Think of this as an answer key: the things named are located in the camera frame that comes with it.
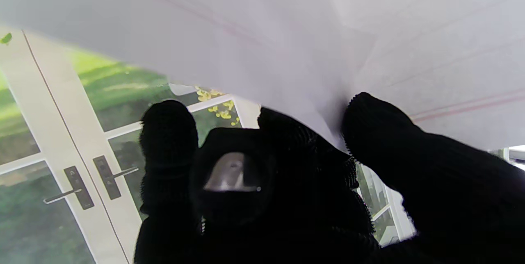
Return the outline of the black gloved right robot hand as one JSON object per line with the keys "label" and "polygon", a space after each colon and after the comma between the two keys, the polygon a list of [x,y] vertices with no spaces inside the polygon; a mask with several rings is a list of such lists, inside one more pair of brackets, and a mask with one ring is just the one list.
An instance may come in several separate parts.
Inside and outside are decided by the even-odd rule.
{"label": "black gloved right robot hand", "polygon": [[[347,153],[266,107],[258,128],[215,128],[202,146],[178,101],[142,124],[135,264],[524,262],[523,170],[366,92],[343,115]],[[401,194],[413,236],[380,246],[356,163]]]}

